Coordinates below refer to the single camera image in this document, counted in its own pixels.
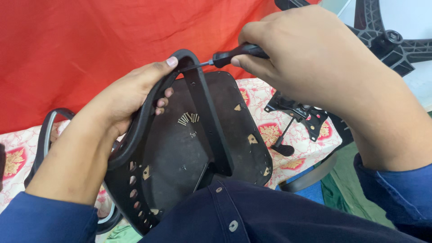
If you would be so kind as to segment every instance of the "red cloth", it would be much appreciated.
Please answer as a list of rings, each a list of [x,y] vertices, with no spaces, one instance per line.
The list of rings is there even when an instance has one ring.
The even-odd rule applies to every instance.
[[[77,112],[132,69],[178,49],[206,61],[237,46],[244,24],[276,11],[272,0],[4,1],[0,134],[40,125],[54,108]]]

